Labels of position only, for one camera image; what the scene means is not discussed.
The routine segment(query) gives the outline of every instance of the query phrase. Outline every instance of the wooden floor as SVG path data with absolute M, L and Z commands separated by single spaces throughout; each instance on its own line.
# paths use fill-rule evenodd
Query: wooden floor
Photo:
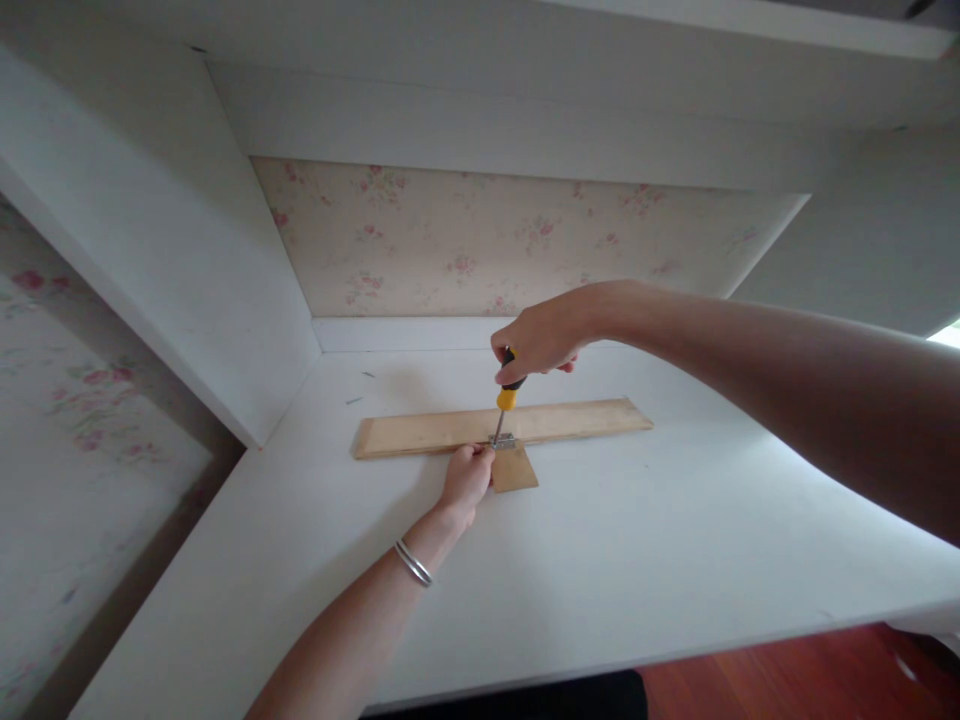
M 886 625 L 640 672 L 650 720 L 960 718 L 960 660 L 932 638 Z

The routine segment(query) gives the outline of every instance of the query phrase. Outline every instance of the white desk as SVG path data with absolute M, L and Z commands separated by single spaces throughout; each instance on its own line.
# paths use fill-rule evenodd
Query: white desk
M 489 350 L 324 354 L 72 717 L 241 717 L 310 620 L 438 496 L 446 457 L 352 459 L 361 418 L 489 407 L 495 370 Z M 960 550 L 829 480 L 654 358 L 588 349 L 574 376 L 534 376 L 520 399 L 622 395 L 656 428 L 529 448 L 540 487 L 484 500 L 376 702 L 643 665 L 960 599 Z

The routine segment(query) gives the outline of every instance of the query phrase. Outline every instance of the small wooden block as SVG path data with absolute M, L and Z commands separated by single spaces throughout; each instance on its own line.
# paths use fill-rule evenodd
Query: small wooden block
M 494 491 L 510 492 L 539 485 L 522 442 L 518 440 L 510 450 L 497 450 L 497 457 L 493 461 Z

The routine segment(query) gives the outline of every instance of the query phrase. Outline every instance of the yellow screwdriver handle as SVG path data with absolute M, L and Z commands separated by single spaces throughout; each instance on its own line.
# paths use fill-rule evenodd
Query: yellow screwdriver handle
M 516 348 L 508 347 L 506 352 L 503 355 L 503 364 L 501 367 L 506 367 L 507 363 L 511 363 L 517 358 Z M 520 386 L 523 385 L 526 378 L 521 378 L 516 382 L 512 382 L 509 385 L 503 385 L 500 388 L 500 394 L 497 396 L 497 407 L 506 412 L 507 410 L 513 410 L 517 406 L 517 390 L 520 389 Z

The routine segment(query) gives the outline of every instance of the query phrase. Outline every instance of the metal bracket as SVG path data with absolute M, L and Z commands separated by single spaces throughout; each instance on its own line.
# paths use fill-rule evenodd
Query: metal bracket
M 513 436 L 513 433 L 500 433 L 500 439 L 497 440 L 497 444 L 493 444 L 493 435 L 487 436 L 490 439 L 490 447 L 494 450 L 513 450 L 517 447 L 517 439 Z

